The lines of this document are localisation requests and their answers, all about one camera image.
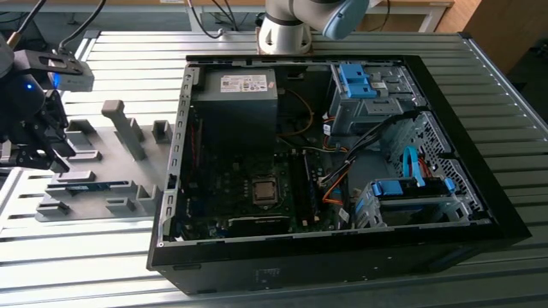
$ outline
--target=open computer case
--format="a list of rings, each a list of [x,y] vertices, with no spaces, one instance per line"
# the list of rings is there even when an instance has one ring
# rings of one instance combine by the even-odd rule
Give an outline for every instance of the open computer case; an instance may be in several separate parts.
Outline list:
[[[188,58],[146,264],[184,293],[433,273],[529,236],[418,56]]]

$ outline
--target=power supply label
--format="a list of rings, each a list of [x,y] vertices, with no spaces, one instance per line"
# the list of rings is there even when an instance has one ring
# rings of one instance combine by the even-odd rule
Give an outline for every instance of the power supply label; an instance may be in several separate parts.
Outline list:
[[[225,75],[221,92],[266,92],[266,75]]]

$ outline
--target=aluminum slotted table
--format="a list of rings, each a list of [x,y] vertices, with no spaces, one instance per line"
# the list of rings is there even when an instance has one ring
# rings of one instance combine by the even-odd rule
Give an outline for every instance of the aluminum slotted table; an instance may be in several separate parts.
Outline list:
[[[93,126],[105,99],[141,125],[173,123],[185,55],[253,54],[254,34],[221,40],[188,32],[88,33],[77,56],[93,93],[65,93],[69,119]],[[12,171],[0,192],[0,305],[17,307],[545,307],[548,304],[548,129],[473,40],[457,34],[314,37],[317,54],[420,55],[533,237],[434,275],[249,293],[185,296],[145,269],[152,218],[38,223],[48,171]]]

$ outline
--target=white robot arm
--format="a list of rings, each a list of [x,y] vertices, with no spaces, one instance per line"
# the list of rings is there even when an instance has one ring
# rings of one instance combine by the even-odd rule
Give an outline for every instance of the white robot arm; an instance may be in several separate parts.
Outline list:
[[[268,55],[306,53],[309,28],[344,39],[358,25],[369,0],[266,0],[266,15],[258,34],[260,51]]]

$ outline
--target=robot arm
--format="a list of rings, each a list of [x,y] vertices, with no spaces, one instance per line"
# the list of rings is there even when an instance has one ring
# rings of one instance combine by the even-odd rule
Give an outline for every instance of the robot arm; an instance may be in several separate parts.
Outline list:
[[[258,34],[262,53],[306,53],[309,27],[333,39],[344,39],[358,25],[369,0],[266,0],[266,16]]]
[[[89,81],[89,74],[89,67],[72,56],[13,52],[0,36],[0,167],[57,165],[68,171],[58,156],[76,153],[66,143],[68,121],[56,89],[89,91],[89,82],[77,82]],[[58,88],[66,78],[77,87]]]

